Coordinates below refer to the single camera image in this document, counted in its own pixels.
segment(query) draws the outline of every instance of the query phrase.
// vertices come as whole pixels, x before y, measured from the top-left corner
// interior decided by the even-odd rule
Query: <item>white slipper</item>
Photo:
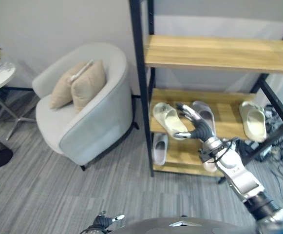
[[[166,162],[168,136],[164,133],[155,133],[153,137],[153,163],[162,166]]]
[[[203,163],[203,167],[206,171],[208,172],[215,172],[217,171],[217,167],[214,163],[214,159],[211,158],[209,160],[207,160],[206,162]]]
[[[215,118],[210,107],[205,102],[194,101],[191,104],[191,108],[195,110],[205,120],[205,122],[211,127],[214,134],[216,135]]]
[[[184,140],[184,138],[175,138],[173,136],[175,133],[188,131],[174,108],[166,103],[159,102],[153,108],[153,116],[174,139]]]
[[[267,137],[264,109],[251,101],[244,101],[239,111],[246,136],[250,140],[263,142]]]

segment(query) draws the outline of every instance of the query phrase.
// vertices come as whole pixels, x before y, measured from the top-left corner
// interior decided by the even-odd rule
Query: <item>armchair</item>
[[[80,112],[70,103],[49,109],[51,92],[60,76],[81,61],[103,61],[107,83]],[[46,143],[57,153],[84,165],[121,138],[132,124],[132,99],[124,53],[109,43],[83,45],[60,58],[33,80],[41,98],[36,120]]]

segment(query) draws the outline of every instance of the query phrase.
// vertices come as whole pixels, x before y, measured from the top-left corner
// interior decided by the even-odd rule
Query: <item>white round table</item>
[[[7,84],[13,78],[15,71],[16,71],[16,67],[13,64],[3,65],[0,67],[0,88],[3,87],[5,84]],[[5,111],[7,111],[13,118],[15,118],[14,126],[8,133],[6,140],[9,140],[9,138],[11,137],[12,133],[15,131],[16,126],[19,122],[36,122],[35,119],[24,118],[22,116],[16,115],[8,106],[6,106],[6,104],[1,99],[0,99],[0,106]]]

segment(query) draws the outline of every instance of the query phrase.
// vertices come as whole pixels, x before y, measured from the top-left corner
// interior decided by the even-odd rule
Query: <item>gray carpet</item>
[[[11,92],[7,99],[19,114],[37,101],[33,93],[21,91]],[[0,141],[14,151],[12,160],[0,168],[0,234],[78,234],[102,210],[126,215],[111,229],[180,215],[239,226],[254,223],[227,184],[217,185],[216,178],[162,172],[151,178],[141,116],[138,101],[136,121],[141,129],[133,129],[122,144],[83,172],[54,153],[34,123],[20,124],[6,142],[12,122],[0,112]],[[252,162],[248,169],[283,206],[277,182],[264,164]]]

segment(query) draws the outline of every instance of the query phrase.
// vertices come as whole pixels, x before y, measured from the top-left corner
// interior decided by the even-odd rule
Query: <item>wooden shelf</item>
[[[172,165],[166,163],[163,166],[153,165],[153,169],[155,171],[160,171],[160,172],[173,172],[173,173],[181,173],[181,174],[200,175],[200,176],[214,176],[214,177],[224,176],[219,171],[216,171],[215,173],[208,172],[203,168],[203,166],[192,166],[185,164]]]
[[[198,153],[201,147],[201,142],[196,139],[179,141],[169,137],[166,163],[153,165],[153,168],[163,172],[222,177],[219,171],[211,173],[204,169]]]
[[[220,138],[239,137],[247,139],[241,116],[239,114],[239,105],[245,100],[252,100],[255,95],[246,94],[226,94],[217,92],[197,92],[170,89],[154,89],[150,106],[150,130],[152,132],[166,133],[166,130],[159,124],[152,115],[155,104],[165,102],[175,107],[177,102],[187,105],[195,100],[207,103],[215,117],[216,134]],[[191,122],[180,117],[188,130],[193,130]]]
[[[283,73],[283,41],[151,35],[148,67]]]

